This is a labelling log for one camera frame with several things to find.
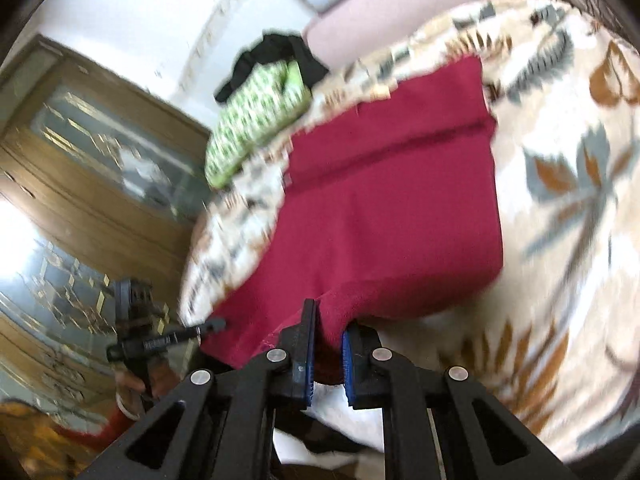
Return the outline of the dark red fleece garment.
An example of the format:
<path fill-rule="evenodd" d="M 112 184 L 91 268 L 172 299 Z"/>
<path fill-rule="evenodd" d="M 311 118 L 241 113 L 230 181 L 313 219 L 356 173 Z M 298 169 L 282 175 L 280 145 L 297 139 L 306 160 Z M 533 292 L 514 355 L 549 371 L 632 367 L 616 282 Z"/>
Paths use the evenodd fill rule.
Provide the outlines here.
<path fill-rule="evenodd" d="M 242 367 L 313 299 L 314 378 L 335 385 L 348 323 L 422 318 L 490 284 L 503 265 L 495 128 L 468 56 L 295 136 L 270 243 L 202 351 Z"/>

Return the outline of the beige leaf-print blanket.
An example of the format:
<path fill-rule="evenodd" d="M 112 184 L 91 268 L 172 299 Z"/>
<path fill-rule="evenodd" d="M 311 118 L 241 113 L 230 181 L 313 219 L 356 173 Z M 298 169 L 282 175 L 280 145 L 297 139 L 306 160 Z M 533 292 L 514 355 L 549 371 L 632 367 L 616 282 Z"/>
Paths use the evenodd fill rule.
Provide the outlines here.
<path fill-rule="evenodd" d="M 256 270 L 284 203 L 295 136 L 468 56 L 480 61 L 496 123 L 502 269 L 444 310 L 370 322 L 418 365 L 465 367 L 572 462 L 639 421 L 639 55 L 564 0 L 458 6 L 326 76 L 308 112 L 210 204 L 178 312 L 188 325 L 220 315 Z M 341 390 L 317 384 L 312 414 L 379 448 L 380 415 L 358 415 Z"/>

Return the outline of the wooden glass-door cabinet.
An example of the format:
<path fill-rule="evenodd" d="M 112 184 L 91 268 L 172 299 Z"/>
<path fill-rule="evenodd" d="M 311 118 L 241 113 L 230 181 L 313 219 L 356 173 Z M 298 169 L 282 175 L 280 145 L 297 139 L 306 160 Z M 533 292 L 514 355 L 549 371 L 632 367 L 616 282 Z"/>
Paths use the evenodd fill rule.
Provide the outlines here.
<path fill-rule="evenodd" d="M 112 284 L 175 319 L 209 189 L 206 130 L 55 41 L 1 71 L 1 393 L 82 428 L 111 411 Z"/>

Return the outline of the green white patterned pillow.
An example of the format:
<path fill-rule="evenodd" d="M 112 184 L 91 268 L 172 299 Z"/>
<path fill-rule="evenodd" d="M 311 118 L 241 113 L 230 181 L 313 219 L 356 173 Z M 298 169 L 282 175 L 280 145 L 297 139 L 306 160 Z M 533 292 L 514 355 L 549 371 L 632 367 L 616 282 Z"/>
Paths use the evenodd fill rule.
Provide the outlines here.
<path fill-rule="evenodd" d="M 223 188 L 247 156 L 306 113 L 311 91 L 295 61 L 256 65 L 232 93 L 209 136 L 204 172 Z"/>

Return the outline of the black cloth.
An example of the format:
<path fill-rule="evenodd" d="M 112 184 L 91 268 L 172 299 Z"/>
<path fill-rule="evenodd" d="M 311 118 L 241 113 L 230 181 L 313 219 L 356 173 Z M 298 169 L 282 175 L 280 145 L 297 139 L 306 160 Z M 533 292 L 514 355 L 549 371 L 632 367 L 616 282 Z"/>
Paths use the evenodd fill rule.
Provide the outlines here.
<path fill-rule="evenodd" d="M 280 61 L 295 61 L 303 83 L 309 89 L 329 73 L 329 69 L 311 53 L 301 36 L 265 32 L 262 40 L 240 52 L 233 64 L 230 77 L 214 93 L 215 101 L 218 104 L 227 102 L 232 93 L 244 84 L 256 65 L 268 65 Z"/>

